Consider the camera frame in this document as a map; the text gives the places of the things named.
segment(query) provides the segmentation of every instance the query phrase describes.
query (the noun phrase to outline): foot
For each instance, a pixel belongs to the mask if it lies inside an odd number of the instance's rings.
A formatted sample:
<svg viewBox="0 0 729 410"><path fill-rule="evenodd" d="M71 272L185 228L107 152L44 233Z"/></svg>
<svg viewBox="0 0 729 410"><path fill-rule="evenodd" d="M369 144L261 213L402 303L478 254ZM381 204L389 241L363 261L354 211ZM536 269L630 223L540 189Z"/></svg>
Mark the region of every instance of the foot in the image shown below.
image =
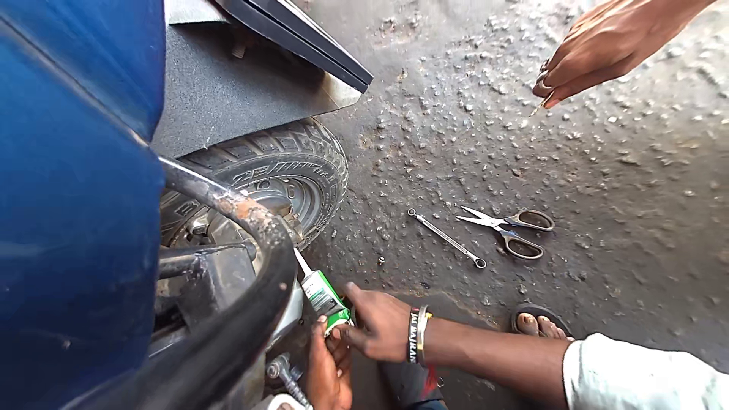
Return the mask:
<svg viewBox="0 0 729 410"><path fill-rule="evenodd" d="M516 318L516 328L525 335L574 341L546 316L534 317L529 313L521 313Z"/></svg>

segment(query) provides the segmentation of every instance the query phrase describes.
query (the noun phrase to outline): toe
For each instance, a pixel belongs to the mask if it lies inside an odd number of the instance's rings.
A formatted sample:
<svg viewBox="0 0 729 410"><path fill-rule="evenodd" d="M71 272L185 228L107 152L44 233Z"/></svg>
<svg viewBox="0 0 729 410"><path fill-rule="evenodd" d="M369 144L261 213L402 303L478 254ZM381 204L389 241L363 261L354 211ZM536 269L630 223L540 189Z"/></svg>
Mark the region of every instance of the toe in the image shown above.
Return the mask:
<svg viewBox="0 0 729 410"><path fill-rule="evenodd" d="M557 334L557 326L552 323L546 316L540 316L537 318L539 323L539 330L544 334L545 337L550 339L559 339Z"/></svg>
<svg viewBox="0 0 729 410"><path fill-rule="evenodd" d="M538 336L539 325L537 319L529 313L522 313L516 318L516 328L525 335Z"/></svg>

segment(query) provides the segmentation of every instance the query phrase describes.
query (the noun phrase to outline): scissor handle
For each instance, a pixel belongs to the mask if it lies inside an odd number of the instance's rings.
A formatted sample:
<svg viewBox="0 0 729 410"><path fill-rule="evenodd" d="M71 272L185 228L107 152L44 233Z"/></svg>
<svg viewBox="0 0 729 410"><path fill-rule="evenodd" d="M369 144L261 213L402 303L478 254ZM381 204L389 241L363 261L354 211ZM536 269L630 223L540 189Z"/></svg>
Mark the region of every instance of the scissor handle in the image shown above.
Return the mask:
<svg viewBox="0 0 729 410"><path fill-rule="evenodd" d="M522 238L512 231L506 231L497 226L496 229L504 238L504 248L510 254L522 259L539 259L544 255L545 249L537 244Z"/></svg>
<svg viewBox="0 0 729 410"><path fill-rule="evenodd" d="M539 229L545 232L554 229L554 220L549 215L533 209L522 209L516 215L504 218L504 220L510 225L526 226L527 228Z"/></svg>

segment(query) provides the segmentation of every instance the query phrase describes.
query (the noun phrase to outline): wrist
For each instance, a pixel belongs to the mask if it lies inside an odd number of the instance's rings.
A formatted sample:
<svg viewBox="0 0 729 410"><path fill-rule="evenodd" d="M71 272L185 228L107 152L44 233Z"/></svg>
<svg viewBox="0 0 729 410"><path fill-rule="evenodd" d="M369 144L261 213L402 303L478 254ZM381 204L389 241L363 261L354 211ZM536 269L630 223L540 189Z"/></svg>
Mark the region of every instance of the wrist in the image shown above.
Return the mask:
<svg viewBox="0 0 729 410"><path fill-rule="evenodd" d="M428 326L425 328L424 351L427 365L445 364L444 357L448 356L449 321L440 317L431 317Z"/></svg>

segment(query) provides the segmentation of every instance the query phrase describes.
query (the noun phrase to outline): tire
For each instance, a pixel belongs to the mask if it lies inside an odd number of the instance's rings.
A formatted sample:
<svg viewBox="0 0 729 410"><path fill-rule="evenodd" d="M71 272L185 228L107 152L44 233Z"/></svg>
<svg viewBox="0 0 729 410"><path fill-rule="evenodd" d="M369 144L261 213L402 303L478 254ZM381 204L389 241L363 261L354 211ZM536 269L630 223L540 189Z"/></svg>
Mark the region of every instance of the tire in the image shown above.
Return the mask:
<svg viewBox="0 0 729 410"><path fill-rule="evenodd" d="M277 192L285 190L282 195L291 203L290 214L297 210L290 198L296 198L302 203L302 239L297 244L301 249L334 217L347 188L344 151L336 137L313 118L239 136L179 160L201 174L249 191L257 200L257 194L271 193L280 202ZM296 189L301 190L301 198ZM160 203L162 245L174 245L186 221L205 208L180 193L165 192Z"/></svg>

